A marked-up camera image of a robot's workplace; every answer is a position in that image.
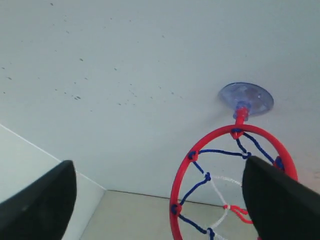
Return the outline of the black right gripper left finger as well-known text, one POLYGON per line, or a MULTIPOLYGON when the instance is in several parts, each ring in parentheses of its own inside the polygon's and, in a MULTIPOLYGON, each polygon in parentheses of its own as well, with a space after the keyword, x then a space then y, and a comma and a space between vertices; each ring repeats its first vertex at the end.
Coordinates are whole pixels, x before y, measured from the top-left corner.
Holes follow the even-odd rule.
POLYGON ((64 160, 0 204, 0 238, 61 240, 75 202, 75 167, 64 160))

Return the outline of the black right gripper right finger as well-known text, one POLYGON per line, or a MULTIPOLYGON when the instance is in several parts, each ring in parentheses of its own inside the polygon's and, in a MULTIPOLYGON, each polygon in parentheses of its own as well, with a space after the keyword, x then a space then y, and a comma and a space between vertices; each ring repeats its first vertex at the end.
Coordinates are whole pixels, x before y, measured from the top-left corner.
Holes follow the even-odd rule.
POLYGON ((262 240, 320 238, 320 195, 259 157, 246 160, 242 195, 262 240))

